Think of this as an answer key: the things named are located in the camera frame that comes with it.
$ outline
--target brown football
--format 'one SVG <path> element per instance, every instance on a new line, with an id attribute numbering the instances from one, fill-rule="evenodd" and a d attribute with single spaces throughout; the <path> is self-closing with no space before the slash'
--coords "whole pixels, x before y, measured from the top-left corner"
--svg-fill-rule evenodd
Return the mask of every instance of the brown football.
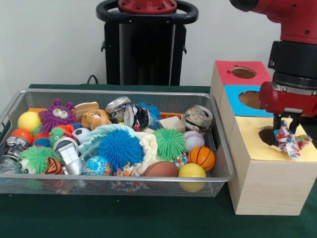
<path id="1" fill-rule="evenodd" d="M 150 165 L 144 172 L 148 177 L 177 177 L 178 167 L 171 162 L 160 161 Z"/>

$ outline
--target white ball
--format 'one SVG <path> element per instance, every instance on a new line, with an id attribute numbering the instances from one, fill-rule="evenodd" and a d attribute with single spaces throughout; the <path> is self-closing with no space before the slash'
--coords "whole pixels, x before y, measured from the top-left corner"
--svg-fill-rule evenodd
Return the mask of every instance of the white ball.
<path id="1" fill-rule="evenodd" d="M 72 135 L 76 137 L 80 144 L 82 144 L 89 132 L 90 130 L 88 130 L 87 128 L 78 128 L 73 131 Z"/>
<path id="2" fill-rule="evenodd" d="M 205 145 L 205 140 L 197 131 L 190 130 L 184 133 L 187 152 L 194 148 Z"/>

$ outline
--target purple fuzzy toy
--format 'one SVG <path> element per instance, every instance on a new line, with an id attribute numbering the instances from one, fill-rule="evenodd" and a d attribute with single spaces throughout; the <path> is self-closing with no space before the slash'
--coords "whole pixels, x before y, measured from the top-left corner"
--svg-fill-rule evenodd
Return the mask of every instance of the purple fuzzy toy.
<path id="1" fill-rule="evenodd" d="M 68 102 L 66 107 L 60 105 L 61 100 L 56 98 L 54 103 L 47 110 L 39 112 L 42 118 L 43 126 L 40 129 L 42 133 L 49 133 L 58 125 L 67 125 L 76 123 L 74 112 L 72 111 L 74 104 Z"/>

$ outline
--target black cable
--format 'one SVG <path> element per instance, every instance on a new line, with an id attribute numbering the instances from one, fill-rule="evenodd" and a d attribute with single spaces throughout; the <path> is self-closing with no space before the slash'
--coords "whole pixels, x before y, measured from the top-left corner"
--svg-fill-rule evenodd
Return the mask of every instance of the black cable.
<path id="1" fill-rule="evenodd" d="M 91 80 L 92 78 L 94 78 L 94 79 L 95 79 L 96 84 L 98 84 L 98 80 L 97 80 L 96 76 L 94 76 L 93 74 L 92 74 L 92 75 L 90 75 L 90 77 L 88 78 L 88 80 L 87 80 L 87 84 L 89 84 L 89 83 L 90 83 L 90 80 Z"/>

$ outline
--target soccer ball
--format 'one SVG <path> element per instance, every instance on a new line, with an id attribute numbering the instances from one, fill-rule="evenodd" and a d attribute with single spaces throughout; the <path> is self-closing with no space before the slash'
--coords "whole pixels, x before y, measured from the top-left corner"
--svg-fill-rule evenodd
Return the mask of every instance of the soccer ball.
<path id="1" fill-rule="evenodd" d="M 84 142 L 90 130 L 87 128 L 78 128 L 73 131 L 72 135 L 79 141 L 80 144 Z"/>

